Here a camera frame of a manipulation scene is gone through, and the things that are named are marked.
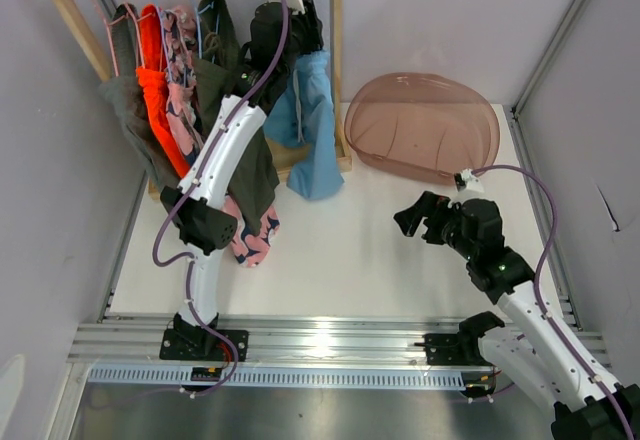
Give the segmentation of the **dark olive green shorts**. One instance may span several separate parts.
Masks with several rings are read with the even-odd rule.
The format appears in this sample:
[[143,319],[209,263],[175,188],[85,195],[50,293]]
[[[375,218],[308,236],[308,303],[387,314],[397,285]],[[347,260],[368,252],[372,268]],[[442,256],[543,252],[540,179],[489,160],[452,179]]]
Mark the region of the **dark olive green shorts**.
[[[226,83],[236,69],[240,46],[226,0],[200,0],[199,51],[193,58],[198,113],[203,135],[208,136],[218,118]],[[239,207],[249,233],[257,236],[262,217],[275,200],[279,178],[264,132],[259,129],[248,143],[231,177],[228,193]]]

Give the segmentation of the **blue hanger of olive shorts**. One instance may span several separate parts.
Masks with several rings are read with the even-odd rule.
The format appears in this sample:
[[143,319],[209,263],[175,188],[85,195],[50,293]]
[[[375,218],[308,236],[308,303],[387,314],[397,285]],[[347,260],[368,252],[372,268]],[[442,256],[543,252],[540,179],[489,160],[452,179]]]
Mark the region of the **blue hanger of olive shorts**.
[[202,34],[202,23],[201,23],[201,15],[206,13],[206,12],[213,12],[214,8],[216,6],[215,2],[212,1],[209,4],[206,4],[204,8],[200,9],[195,0],[189,0],[191,7],[193,9],[194,15],[195,15],[195,23],[196,23],[196,39],[197,39],[197,45],[198,45],[198,57],[202,58],[203,57],[203,51],[204,51],[204,40],[203,40],[203,34]]

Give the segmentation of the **light blue shorts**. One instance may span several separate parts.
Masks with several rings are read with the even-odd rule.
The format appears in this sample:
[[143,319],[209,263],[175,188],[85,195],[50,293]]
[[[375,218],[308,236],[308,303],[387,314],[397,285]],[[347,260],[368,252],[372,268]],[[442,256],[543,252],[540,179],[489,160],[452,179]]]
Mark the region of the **light blue shorts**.
[[264,124],[267,138],[287,148],[307,146],[287,186],[307,200],[335,195],[344,180],[335,152],[335,115],[328,75],[330,54],[314,51],[296,60],[284,93]]

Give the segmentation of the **bright orange shorts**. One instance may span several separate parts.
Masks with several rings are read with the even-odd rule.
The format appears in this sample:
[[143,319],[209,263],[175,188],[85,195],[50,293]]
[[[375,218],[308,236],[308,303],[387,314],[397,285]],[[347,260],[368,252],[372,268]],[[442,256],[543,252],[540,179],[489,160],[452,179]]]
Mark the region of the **bright orange shorts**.
[[161,22],[153,4],[143,7],[138,27],[143,64],[136,69],[136,75],[143,91],[151,131],[170,162],[170,171],[181,179],[189,171],[189,165],[176,144],[166,116],[167,62]]

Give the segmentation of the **grey shorts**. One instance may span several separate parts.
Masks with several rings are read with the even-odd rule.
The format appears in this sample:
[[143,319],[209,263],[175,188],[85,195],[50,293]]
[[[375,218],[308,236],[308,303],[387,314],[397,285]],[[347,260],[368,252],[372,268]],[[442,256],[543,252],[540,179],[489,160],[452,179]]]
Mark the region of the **grey shorts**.
[[113,45],[113,76],[99,87],[101,96],[113,107],[125,139],[133,148],[154,187],[176,187],[179,177],[152,132],[143,90],[136,76],[141,64],[135,29],[137,11],[131,4],[120,4],[109,24]]

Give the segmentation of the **pink navy patterned shorts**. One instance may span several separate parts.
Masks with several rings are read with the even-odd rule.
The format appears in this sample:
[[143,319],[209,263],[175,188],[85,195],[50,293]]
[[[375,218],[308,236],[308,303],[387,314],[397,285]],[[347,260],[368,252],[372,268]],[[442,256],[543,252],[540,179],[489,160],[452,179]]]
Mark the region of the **pink navy patterned shorts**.
[[[208,136],[203,135],[198,113],[196,77],[193,58],[198,52],[195,15],[177,6],[163,11],[163,26],[168,46],[168,66],[173,80],[168,85],[166,116],[172,135],[189,166],[195,163]],[[262,217],[264,225],[254,236],[245,226],[242,213],[230,194],[225,194],[223,211],[234,216],[238,227],[231,241],[237,262],[244,267],[255,267],[264,261],[280,222],[275,207],[268,208]]]

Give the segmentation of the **blue hanger of patterned shorts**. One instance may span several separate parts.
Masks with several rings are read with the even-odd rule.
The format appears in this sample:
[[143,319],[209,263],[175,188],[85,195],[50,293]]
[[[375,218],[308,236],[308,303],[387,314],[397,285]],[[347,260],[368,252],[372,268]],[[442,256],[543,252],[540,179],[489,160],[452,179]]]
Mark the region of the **blue hanger of patterned shorts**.
[[142,26],[142,54],[143,60],[149,62],[148,67],[156,72],[161,72],[164,83],[170,85],[173,74],[168,66],[168,46],[163,26],[163,10],[157,0],[143,8],[141,17]]

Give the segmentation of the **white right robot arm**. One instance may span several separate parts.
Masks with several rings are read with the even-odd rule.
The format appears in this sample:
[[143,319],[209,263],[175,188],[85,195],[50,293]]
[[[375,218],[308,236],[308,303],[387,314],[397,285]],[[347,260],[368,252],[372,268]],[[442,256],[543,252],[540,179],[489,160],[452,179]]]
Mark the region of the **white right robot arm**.
[[456,251],[472,284],[503,313],[460,323],[456,349],[464,361],[503,371],[550,417],[556,439],[638,438],[638,385],[623,385],[552,311],[529,264],[506,245],[495,202],[425,191],[393,219],[404,236],[424,226],[426,243]]

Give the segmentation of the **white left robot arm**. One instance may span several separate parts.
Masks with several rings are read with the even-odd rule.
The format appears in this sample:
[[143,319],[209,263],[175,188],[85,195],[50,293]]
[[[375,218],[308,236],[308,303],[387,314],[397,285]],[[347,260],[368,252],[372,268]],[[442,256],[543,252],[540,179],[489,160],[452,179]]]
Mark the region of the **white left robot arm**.
[[284,93],[295,60],[323,47],[322,23],[313,0],[280,0],[260,5],[251,23],[251,40],[242,50],[229,92],[193,167],[175,189],[160,199],[186,250],[173,258],[187,259],[185,304],[173,318],[163,341],[177,356],[209,358],[220,342],[230,340],[217,329],[217,283],[221,256],[228,246],[240,250],[243,264],[257,265],[268,253],[279,226],[267,199],[258,230],[229,204],[229,184],[277,99]]

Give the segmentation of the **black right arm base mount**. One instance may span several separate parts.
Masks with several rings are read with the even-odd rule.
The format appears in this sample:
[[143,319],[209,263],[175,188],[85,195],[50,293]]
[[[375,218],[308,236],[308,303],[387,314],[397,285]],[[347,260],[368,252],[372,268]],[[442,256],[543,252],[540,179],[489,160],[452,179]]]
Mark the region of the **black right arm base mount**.
[[490,311],[469,317],[458,324],[456,333],[426,333],[414,346],[421,348],[431,366],[489,366],[479,350],[479,340],[505,322]]

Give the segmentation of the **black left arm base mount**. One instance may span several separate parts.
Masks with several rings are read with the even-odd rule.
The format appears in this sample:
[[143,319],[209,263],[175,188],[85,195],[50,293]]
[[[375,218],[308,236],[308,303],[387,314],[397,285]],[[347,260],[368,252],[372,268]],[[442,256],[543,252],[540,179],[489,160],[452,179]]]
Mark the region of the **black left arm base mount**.
[[219,315],[216,315],[209,327],[216,330],[219,338],[200,325],[187,322],[176,313],[164,330],[159,358],[165,361],[213,361],[233,360],[229,344],[237,350],[239,362],[244,362],[249,346],[249,332],[239,329],[219,329]]

